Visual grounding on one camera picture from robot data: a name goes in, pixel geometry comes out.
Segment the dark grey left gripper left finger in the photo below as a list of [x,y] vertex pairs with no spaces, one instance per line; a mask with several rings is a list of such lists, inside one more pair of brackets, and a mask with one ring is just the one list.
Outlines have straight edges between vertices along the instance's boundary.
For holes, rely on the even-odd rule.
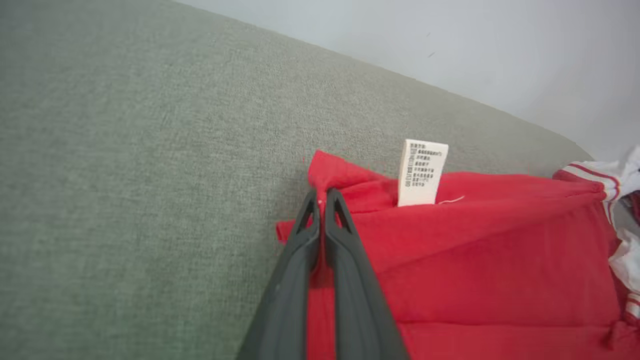
[[310,278],[318,261],[320,210],[308,192],[237,354],[238,360],[305,360]]

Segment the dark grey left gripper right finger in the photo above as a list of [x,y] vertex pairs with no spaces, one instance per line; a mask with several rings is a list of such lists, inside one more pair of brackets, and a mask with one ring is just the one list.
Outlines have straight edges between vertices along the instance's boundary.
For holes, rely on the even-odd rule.
[[327,264],[334,281],[334,346],[338,360],[408,360],[409,352],[355,227],[343,194],[327,191]]

